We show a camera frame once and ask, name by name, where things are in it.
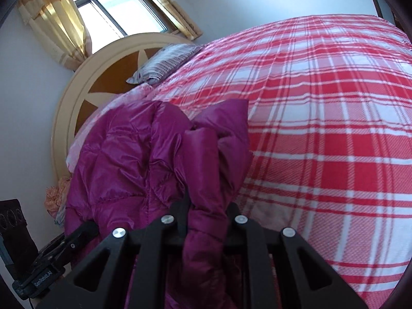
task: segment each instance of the round wooden headboard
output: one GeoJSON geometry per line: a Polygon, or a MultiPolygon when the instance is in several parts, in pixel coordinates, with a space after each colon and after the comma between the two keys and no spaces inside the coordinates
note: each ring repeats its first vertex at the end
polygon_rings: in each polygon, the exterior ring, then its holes
{"type": "Polygon", "coordinates": [[[119,39],[89,57],[76,71],[57,106],[51,133],[56,179],[69,176],[66,158],[75,134],[87,118],[114,94],[131,90],[126,79],[170,43],[191,43],[170,34],[145,33],[119,39]]]}

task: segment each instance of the silver screw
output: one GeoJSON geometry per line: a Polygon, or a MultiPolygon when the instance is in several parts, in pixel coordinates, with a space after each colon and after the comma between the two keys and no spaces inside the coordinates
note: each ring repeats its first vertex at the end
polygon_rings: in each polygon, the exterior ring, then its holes
{"type": "Polygon", "coordinates": [[[123,229],[123,228],[114,229],[113,232],[112,232],[112,235],[113,235],[113,237],[115,237],[115,238],[124,237],[125,234],[126,234],[126,230],[123,229]]]}
{"type": "Polygon", "coordinates": [[[234,218],[234,221],[235,221],[237,224],[246,224],[246,223],[248,222],[248,218],[247,218],[245,215],[237,215],[237,216],[234,218]]]}
{"type": "Polygon", "coordinates": [[[171,224],[175,221],[175,218],[172,215],[164,215],[160,220],[163,224],[171,224]]]}
{"type": "Polygon", "coordinates": [[[296,231],[293,228],[285,228],[282,230],[282,233],[285,237],[292,238],[296,234],[296,231]]]}

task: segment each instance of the red plaid blanket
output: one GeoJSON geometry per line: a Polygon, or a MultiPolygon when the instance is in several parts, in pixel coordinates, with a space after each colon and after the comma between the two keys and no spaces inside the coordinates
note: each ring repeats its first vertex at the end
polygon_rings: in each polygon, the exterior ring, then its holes
{"type": "Polygon", "coordinates": [[[388,22],[308,16],[208,44],[153,96],[189,117],[248,98],[241,211],[296,228],[374,309],[412,256],[411,77],[412,45],[388,22]]]}

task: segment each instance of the triangular cutout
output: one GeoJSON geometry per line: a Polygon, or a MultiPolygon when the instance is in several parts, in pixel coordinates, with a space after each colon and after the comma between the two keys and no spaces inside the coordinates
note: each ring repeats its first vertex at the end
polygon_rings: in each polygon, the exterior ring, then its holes
{"type": "Polygon", "coordinates": [[[109,250],[103,250],[86,268],[74,279],[77,287],[84,288],[90,292],[95,292],[99,286],[100,278],[103,274],[106,263],[110,257],[109,250]]]}
{"type": "Polygon", "coordinates": [[[315,260],[304,250],[298,250],[306,279],[311,290],[318,290],[332,284],[332,279],[316,264],[315,260]]]}

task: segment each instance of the yellow curtain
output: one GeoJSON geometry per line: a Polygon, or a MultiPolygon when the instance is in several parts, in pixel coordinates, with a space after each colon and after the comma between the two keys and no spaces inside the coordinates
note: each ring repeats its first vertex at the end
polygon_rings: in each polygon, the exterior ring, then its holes
{"type": "Polygon", "coordinates": [[[172,23],[188,39],[194,40],[203,35],[195,22],[184,12],[174,0],[153,0],[153,2],[166,14],[172,23]]]}
{"type": "Polygon", "coordinates": [[[60,65],[75,71],[92,54],[90,34],[73,0],[19,0],[18,8],[60,65]]]}

